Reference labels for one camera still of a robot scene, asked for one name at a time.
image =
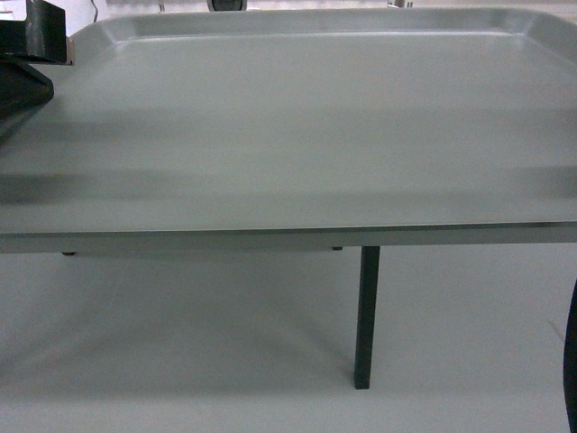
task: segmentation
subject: black cable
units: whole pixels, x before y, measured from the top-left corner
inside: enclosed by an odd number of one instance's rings
[[[93,23],[96,22],[96,20],[98,19],[98,8],[96,7],[96,4],[94,3],[94,0],[90,0],[90,3],[94,6],[94,21]]]
[[[577,432],[577,284],[569,308],[565,351],[563,356],[563,387],[569,417],[569,430]]]

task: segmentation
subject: black object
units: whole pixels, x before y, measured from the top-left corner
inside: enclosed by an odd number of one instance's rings
[[[67,64],[64,10],[26,0],[25,21],[0,21],[0,127],[19,111],[54,96],[52,82],[27,63]]]
[[[362,248],[357,347],[354,356],[354,387],[357,390],[368,390],[371,385],[372,339],[375,328],[379,257],[379,246]]]
[[[208,9],[213,12],[245,11],[248,0],[207,0]]]
[[[563,388],[569,418],[569,430],[577,433],[577,283],[573,291],[563,356]]]
[[[36,69],[0,57],[0,125],[10,115],[44,104],[53,96],[52,82]]]
[[[26,0],[25,21],[0,21],[0,54],[32,63],[67,62],[66,15],[42,0]]]

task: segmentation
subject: gray floor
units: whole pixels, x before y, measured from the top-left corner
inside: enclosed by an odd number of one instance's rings
[[[0,431],[568,431],[577,245],[0,255]]]

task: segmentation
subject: plastic tray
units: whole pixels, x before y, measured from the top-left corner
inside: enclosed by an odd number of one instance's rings
[[[0,251],[577,242],[577,27],[507,9],[91,25],[0,135]]]

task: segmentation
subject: table leg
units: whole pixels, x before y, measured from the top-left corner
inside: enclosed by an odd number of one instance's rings
[[[375,328],[379,256],[379,246],[362,248],[357,346],[354,356],[354,387],[357,390],[368,390],[371,384],[372,338]]]
[[[569,309],[565,352],[563,358],[563,387],[571,433],[577,433],[577,283]]]

